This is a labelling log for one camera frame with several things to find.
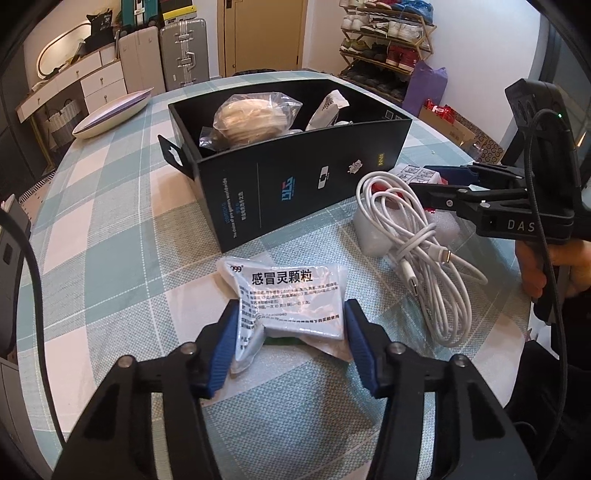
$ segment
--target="red sneaker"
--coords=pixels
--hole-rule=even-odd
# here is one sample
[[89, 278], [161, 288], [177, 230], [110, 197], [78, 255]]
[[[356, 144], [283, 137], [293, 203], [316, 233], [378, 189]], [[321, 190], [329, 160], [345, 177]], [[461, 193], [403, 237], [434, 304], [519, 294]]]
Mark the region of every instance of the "red sneaker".
[[388, 65], [398, 67], [398, 63], [400, 62], [401, 57], [404, 54], [404, 51], [405, 49], [402, 47], [398, 47], [397, 45], [390, 45], [388, 47], [388, 57], [386, 58], [386, 63]]
[[402, 48], [402, 55], [398, 63], [398, 68], [403, 69], [405, 72], [412, 73], [417, 65], [417, 62], [421, 60], [418, 52], [410, 48]]
[[379, 2], [376, 2], [376, 8], [383, 8], [385, 10], [392, 10], [392, 7], [390, 5], [392, 4], [399, 4], [401, 2], [401, 0], [379, 0]]

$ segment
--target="red packaging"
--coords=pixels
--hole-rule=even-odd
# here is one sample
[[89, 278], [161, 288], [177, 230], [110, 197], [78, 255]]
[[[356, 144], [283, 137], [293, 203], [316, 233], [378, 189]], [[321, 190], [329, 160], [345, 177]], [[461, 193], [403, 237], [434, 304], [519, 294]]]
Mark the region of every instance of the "red packaging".
[[444, 120], [447, 120], [451, 124], [456, 121], [456, 111], [449, 105], [435, 105], [430, 99], [427, 99], [425, 102], [425, 108], [431, 110], [434, 114], [440, 116]]

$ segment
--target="medicine packet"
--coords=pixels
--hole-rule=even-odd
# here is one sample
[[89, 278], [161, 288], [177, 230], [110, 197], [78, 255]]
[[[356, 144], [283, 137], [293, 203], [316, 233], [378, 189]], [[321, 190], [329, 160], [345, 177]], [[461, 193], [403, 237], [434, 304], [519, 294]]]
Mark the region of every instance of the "medicine packet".
[[351, 360], [343, 318], [346, 267], [269, 267], [223, 257], [217, 261], [217, 271], [234, 289], [241, 307], [231, 373], [240, 373], [252, 363], [267, 336], [296, 337], [329, 355]]

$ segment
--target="silver suitcase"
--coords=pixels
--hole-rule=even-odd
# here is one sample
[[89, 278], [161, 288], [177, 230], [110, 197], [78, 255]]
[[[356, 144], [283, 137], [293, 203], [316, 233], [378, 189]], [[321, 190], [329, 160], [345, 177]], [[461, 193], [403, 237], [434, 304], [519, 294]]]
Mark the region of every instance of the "silver suitcase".
[[179, 20], [160, 29], [160, 49], [168, 91], [209, 80], [207, 28], [203, 18]]

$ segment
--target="drawer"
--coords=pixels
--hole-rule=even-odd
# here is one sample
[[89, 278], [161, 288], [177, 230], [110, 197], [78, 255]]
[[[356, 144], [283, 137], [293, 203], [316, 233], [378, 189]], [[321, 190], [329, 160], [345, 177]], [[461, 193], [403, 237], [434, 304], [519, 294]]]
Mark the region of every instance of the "drawer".
[[80, 84], [82, 85], [84, 96], [88, 97], [98, 92], [101, 88], [105, 88], [119, 80], [123, 80], [123, 70], [121, 69], [120, 61], [104, 67], [92, 75], [88, 75], [88, 77], [80, 81]]
[[57, 92], [57, 83], [55, 79], [51, 79], [43, 87], [37, 90], [32, 95], [32, 97], [29, 98], [29, 100], [22, 104], [20, 112], [18, 112], [17, 110], [17, 112], [19, 113], [19, 120], [21, 122], [24, 122], [33, 113], [40, 109], [45, 103], [47, 103], [51, 98], [55, 97], [55, 95], [57, 95]]
[[92, 53], [91, 55], [83, 58], [81, 61], [76, 62], [71, 67], [61, 72], [56, 80], [59, 82], [59, 90], [63, 90], [70, 86], [72, 83], [77, 82], [82, 77], [85, 77], [89, 73], [100, 69], [103, 64], [100, 62], [100, 53]]
[[108, 47], [103, 48], [100, 51], [100, 60], [103, 65], [107, 65], [115, 60], [115, 44], [111, 44]]
[[103, 105], [106, 105], [113, 100], [117, 100], [117, 98], [121, 98], [124, 95], [127, 95], [124, 80], [119, 80], [105, 88], [101, 88], [98, 92], [85, 98], [88, 113], [92, 113]]

